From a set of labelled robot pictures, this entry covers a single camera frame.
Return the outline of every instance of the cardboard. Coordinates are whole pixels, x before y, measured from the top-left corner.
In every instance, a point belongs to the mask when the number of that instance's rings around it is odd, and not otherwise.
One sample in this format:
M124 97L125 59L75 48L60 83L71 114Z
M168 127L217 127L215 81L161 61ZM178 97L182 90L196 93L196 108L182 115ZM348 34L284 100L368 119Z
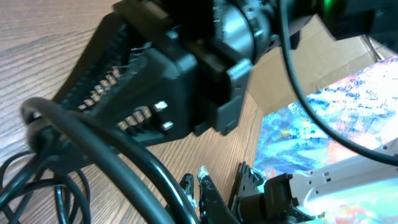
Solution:
M380 45L376 47L385 57L392 54ZM317 16L302 29L300 45L292 53L306 94L320 90L376 62L361 37L335 41ZM256 64L248 91L264 115L297 100L285 73L280 48L265 54Z

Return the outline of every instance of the wooden table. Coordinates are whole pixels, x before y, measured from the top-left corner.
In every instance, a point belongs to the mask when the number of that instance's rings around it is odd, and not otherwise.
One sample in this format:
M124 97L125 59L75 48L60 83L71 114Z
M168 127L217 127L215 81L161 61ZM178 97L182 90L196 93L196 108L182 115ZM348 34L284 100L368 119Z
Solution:
M0 164L15 153L28 150L24 140L25 127L19 115L21 103L31 96L53 96L101 18L111 12L113 3L115 0L0 2ZM240 125L228 136L222 137L209 130L199 138L191 135L152 146L150 150L177 180L187 172L196 174L200 166L207 166L227 200L238 164L254 162L262 115L253 98L247 94ZM23 163L17 162L10 168L5 182ZM143 222L96 166L88 166L83 171L90 181L93 223ZM147 178L138 173L160 197ZM198 186L195 187L195 198L198 199ZM57 223L52 190L35 193L21 222ZM3 214L0 214L0 223L6 223Z

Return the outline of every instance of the abstract painting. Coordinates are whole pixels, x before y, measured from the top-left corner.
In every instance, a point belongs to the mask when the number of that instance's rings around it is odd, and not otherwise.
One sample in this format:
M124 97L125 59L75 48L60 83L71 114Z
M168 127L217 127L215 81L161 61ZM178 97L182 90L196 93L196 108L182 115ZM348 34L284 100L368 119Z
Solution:
M393 56L308 96L312 108L346 138L374 149L398 138L398 58ZM308 117L299 102L262 120L254 169L266 179L355 156ZM344 205L316 223L398 223L393 197Z

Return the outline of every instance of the cylindrical joint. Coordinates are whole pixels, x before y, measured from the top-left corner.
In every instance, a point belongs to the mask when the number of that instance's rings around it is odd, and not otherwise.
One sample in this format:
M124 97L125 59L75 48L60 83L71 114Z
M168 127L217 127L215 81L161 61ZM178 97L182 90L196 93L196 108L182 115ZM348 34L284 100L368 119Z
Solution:
M241 223L264 223L266 204L264 194L252 195L239 200L238 217Z

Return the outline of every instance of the screw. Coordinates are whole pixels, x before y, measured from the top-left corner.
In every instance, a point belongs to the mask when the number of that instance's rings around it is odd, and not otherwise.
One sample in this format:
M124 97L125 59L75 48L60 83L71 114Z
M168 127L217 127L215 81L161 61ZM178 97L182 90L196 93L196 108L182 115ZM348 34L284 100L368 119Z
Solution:
M154 105L154 109L156 112L161 112L162 110L168 107L167 103L164 101L160 101Z
M162 130L163 130L163 131L168 131L168 130L170 130L173 126L174 126L173 122L168 121L168 122L162 124Z

